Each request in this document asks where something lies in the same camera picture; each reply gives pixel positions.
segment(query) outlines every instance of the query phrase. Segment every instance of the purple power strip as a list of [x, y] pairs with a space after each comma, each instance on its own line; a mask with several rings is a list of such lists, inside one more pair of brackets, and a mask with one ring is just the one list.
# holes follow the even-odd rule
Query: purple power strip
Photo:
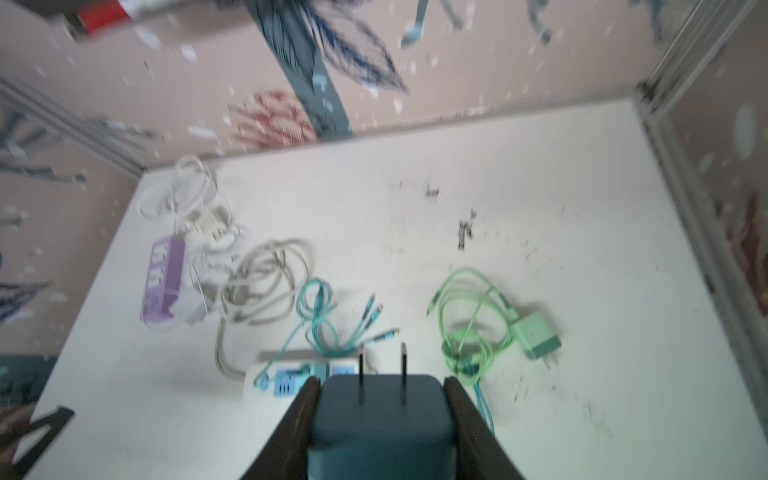
[[178, 299], [181, 269], [184, 266], [184, 240], [168, 237], [152, 245], [144, 286], [142, 318], [146, 323], [162, 323], [174, 316], [168, 311]]

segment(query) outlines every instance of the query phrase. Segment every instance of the metal frame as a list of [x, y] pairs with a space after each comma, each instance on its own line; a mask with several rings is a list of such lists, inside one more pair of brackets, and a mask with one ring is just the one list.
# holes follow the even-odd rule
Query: metal frame
[[651, 110], [677, 103], [760, 0], [700, 0], [648, 78]]
[[97, 158], [130, 178], [138, 179], [147, 170], [147, 163], [143, 159], [127, 151], [117, 141], [105, 137], [103, 131], [4, 71], [0, 71], [0, 100], [78, 142]]
[[644, 125], [768, 437], [768, 323], [668, 117], [760, 0], [703, 0], [651, 76]]

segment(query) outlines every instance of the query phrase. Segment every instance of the red flower pattern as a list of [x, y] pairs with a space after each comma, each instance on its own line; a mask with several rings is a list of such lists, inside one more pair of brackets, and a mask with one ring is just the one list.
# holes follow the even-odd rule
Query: red flower pattern
[[241, 117], [237, 123], [239, 133], [232, 135], [234, 140], [263, 150], [317, 140], [317, 133], [296, 95], [269, 90], [255, 94], [253, 99], [251, 105], [230, 105], [230, 111]]

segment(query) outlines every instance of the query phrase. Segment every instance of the prong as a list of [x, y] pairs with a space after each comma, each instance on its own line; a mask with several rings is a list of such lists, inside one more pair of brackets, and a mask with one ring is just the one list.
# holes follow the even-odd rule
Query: prong
[[408, 379], [408, 351], [406, 350], [406, 343], [403, 342], [400, 344], [401, 346], [401, 354], [402, 354], [402, 404], [405, 405], [407, 403], [407, 391], [406, 391], [406, 383]]
[[363, 393], [362, 393], [362, 353], [363, 353], [363, 351], [364, 351], [363, 349], [360, 349], [360, 353], [357, 356], [357, 370], [359, 372], [358, 373], [358, 378], [359, 378], [359, 388], [358, 388], [358, 390], [359, 390], [359, 402], [360, 402], [360, 405], [362, 405], [362, 398], [363, 398]]

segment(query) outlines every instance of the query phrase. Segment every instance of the white power strip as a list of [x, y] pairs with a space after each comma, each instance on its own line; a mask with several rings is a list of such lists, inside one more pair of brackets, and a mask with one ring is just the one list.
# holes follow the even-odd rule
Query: white power strip
[[258, 401], [263, 399], [265, 396], [286, 397], [292, 399], [296, 393], [298, 393], [300, 386], [297, 385], [295, 391], [293, 392], [279, 394], [276, 392], [276, 389], [280, 387], [275, 382], [276, 377], [278, 377], [277, 374], [278, 372], [285, 372], [286, 370], [301, 372], [305, 370], [306, 367], [311, 367], [312, 369], [320, 368], [324, 370], [324, 372], [320, 372], [319, 374], [314, 374], [314, 372], [309, 374], [298, 374], [297, 377], [299, 377], [298, 380], [301, 384], [303, 384], [308, 375], [318, 376], [321, 382], [325, 382], [327, 378], [323, 377], [330, 377], [334, 375], [356, 375], [358, 373], [357, 359], [355, 358], [321, 360], [277, 360], [269, 369], [269, 371], [267, 371], [266, 381], [265, 379], [261, 379], [259, 381], [259, 385], [254, 385], [253, 381], [256, 378], [256, 375], [258, 375], [263, 368], [263, 365], [252, 365], [246, 370], [245, 382], [243, 384], [243, 398], [246, 401]]

